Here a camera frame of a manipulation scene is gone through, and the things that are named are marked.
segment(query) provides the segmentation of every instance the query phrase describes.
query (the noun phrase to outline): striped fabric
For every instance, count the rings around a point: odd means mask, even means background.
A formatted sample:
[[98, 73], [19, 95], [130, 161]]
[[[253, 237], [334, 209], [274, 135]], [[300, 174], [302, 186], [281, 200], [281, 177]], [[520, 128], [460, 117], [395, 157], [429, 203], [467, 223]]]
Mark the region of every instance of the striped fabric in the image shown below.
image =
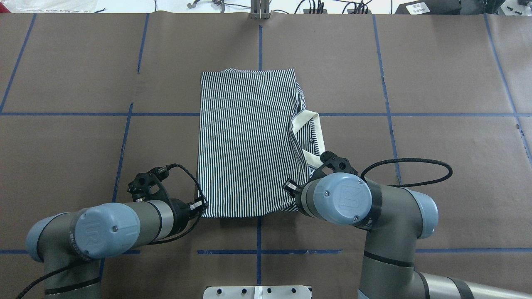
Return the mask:
[[289, 177], [308, 180], [313, 168], [303, 150], [320, 153], [313, 120], [292, 131], [292, 119], [305, 110], [294, 70], [204, 72], [201, 100], [198, 178], [210, 204], [205, 217], [297, 211], [282, 185]]

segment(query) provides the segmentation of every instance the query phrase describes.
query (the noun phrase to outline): light blue joint cap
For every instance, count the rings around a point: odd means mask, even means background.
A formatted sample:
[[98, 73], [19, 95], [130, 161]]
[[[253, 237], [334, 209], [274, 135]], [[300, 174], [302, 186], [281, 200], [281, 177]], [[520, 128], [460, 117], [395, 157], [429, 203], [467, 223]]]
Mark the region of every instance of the light blue joint cap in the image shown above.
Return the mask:
[[337, 225], [353, 225], [368, 215], [371, 191], [356, 175], [336, 172], [318, 182], [313, 201], [325, 220]]
[[92, 259], [126, 252], [137, 241], [139, 234], [137, 213], [121, 203], [91, 207], [79, 217], [74, 229], [78, 248]]
[[34, 259], [35, 261], [42, 263], [43, 261], [40, 259], [39, 253], [37, 251], [37, 246], [39, 245], [39, 237], [40, 234], [43, 232], [43, 230], [46, 228], [48, 223], [50, 223], [52, 220], [54, 220], [57, 216], [63, 215], [65, 213], [59, 213], [55, 216], [44, 218], [43, 220], [40, 220], [36, 224], [31, 227], [30, 231], [28, 232], [28, 235], [26, 237], [26, 251], [30, 254], [30, 257]]
[[423, 231], [418, 239], [425, 239], [434, 233], [434, 229], [438, 225], [438, 207], [436, 203], [427, 194], [412, 191], [407, 188], [403, 188], [410, 192], [418, 203], [419, 211], [421, 211], [421, 218], [423, 219]]
[[364, 293], [362, 291], [360, 291], [359, 289], [356, 290], [356, 293], [359, 295], [359, 299], [369, 299], [366, 295], [364, 295]]

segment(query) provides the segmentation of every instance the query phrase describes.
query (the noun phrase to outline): label sticker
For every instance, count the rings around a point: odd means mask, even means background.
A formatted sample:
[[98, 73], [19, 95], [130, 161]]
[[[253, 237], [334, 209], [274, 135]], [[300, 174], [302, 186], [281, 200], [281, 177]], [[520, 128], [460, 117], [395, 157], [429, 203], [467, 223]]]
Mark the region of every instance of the label sticker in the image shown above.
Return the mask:
[[422, 13], [430, 12], [430, 9], [425, 4], [425, 2], [407, 5], [406, 9], [408, 10], [410, 14], [422, 14]]

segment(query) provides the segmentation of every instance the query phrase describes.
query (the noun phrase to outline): black cable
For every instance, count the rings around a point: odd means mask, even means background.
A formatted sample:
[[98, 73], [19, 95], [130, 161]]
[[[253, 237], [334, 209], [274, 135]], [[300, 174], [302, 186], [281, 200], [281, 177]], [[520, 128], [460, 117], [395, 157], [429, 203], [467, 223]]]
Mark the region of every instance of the black cable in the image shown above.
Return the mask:
[[384, 165], [384, 164], [402, 163], [402, 162], [420, 162], [420, 163], [429, 163], [429, 164], [441, 165], [441, 166], [443, 166], [443, 167], [445, 167], [447, 169], [448, 174], [446, 174], [444, 177], [441, 177], [441, 178], [436, 179], [436, 180], [417, 182], [417, 183], [413, 183], [413, 184], [390, 185], [392, 187], [415, 187], [415, 186], [430, 185], [430, 184], [435, 184], [437, 182], [442, 182], [442, 181], [450, 178], [453, 175], [453, 169], [451, 168], [451, 166], [449, 164], [445, 163], [445, 162], [442, 162], [442, 161], [431, 160], [431, 159], [422, 159], [422, 158], [400, 158], [400, 159], [384, 160], [384, 161], [380, 161], [380, 162], [374, 163], [374, 164], [368, 166], [366, 169], [364, 169], [364, 171], [362, 171], [362, 173], [360, 174], [360, 178], [365, 181], [364, 176], [366, 175], [366, 173], [368, 173], [368, 171], [372, 170], [375, 167], [378, 167], [378, 166], [381, 166], [381, 165]]
[[226, 5], [232, 5], [232, 6], [240, 6], [240, 7], [243, 7], [245, 9], [250, 9], [251, 7], [250, 6], [246, 6], [246, 5], [240, 5], [240, 4], [231, 4], [231, 3], [225, 3]]
[[68, 266], [65, 266], [65, 267], [62, 267], [62, 268], [59, 268], [57, 270], [54, 270], [48, 274], [45, 274], [39, 278], [37, 278], [36, 280], [34, 280], [32, 283], [30, 283], [24, 290], [22, 290], [22, 292], [20, 292], [20, 294], [16, 297], [16, 299], [20, 299], [22, 297], [24, 297], [24, 295], [29, 292], [31, 290], [31, 288], [33, 288], [34, 286], [36, 286], [39, 282], [47, 279], [47, 278], [50, 278], [56, 274], [59, 274], [63, 271], [67, 271], [67, 270], [70, 270], [72, 268], [75, 268], [77, 266], [80, 266], [80, 265], [83, 265], [83, 264], [86, 264], [87, 262], [86, 261], [77, 261], [77, 262], [73, 262], [72, 264], [68, 265]]
[[347, 4], [344, 6], [344, 10], [342, 10], [342, 14], [345, 12], [346, 8], [351, 4], [353, 3], [355, 5], [355, 9], [356, 9], [356, 2], [353, 2], [353, 1], [349, 1], [347, 2]]
[[301, 0], [301, 2], [297, 5], [296, 11], [294, 13], [297, 13], [297, 10], [300, 8], [300, 6], [301, 6], [301, 4], [303, 4], [303, 2], [305, 2], [305, 0]]
[[196, 225], [198, 224], [198, 222], [200, 221], [201, 219], [201, 216], [203, 215], [203, 212], [205, 211], [205, 207], [207, 205], [207, 199], [205, 198], [205, 195], [203, 195], [203, 191], [201, 190], [201, 186], [200, 184], [198, 183], [196, 177], [194, 177], [194, 175], [188, 171], [188, 169], [186, 169], [183, 165], [181, 164], [177, 164], [177, 163], [174, 163], [174, 164], [170, 164], [170, 165], [167, 165], [166, 168], [168, 170], [172, 169], [172, 168], [175, 168], [175, 167], [179, 167], [181, 169], [183, 169], [184, 172], [186, 172], [186, 174], [194, 181], [194, 183], [196, 184], [196, 187], [198, 188], [198, 192], [199, 192], [199, 195], [202, 199], [202, 201], [204, 202], [204, 205], [203, 205], [203, 209], [201, 210], [201, 212], [198, 214], [197, 216], [197, 219], [196, 221], [194, 221], [194, 223], [192, 224], [192, 226], [186, 230], [186, 232], [182, 233], [181, 235], [179, 236], [176, 236], [176, 237], [173, 237], [173, 238], [170, 238], [170, 239], [166, 239], [166, 240], [160, 240], [160, 241], [155, 241], [155, 242], [151, 242], [149, 243], [148, 245], [156, 245], [156, 244], [164, 244], [164, 243], [168, 243], [168, 242], [172, 242], [172, 241], [175, 241], [177, 239], [181, 239], [183, 238], [184, 236], [188, 235], [189, 232], [191, 232], [195, 227]]

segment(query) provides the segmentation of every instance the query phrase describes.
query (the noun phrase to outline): red object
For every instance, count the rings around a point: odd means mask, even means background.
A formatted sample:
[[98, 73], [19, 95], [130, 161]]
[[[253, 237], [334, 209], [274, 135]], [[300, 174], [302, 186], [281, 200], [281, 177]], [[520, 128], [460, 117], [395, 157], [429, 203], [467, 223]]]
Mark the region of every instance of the red object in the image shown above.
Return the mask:
[[0, 3], [0, 13], [1, 12], [10, 12], [7, 8], [5, 8], [4, 4]]

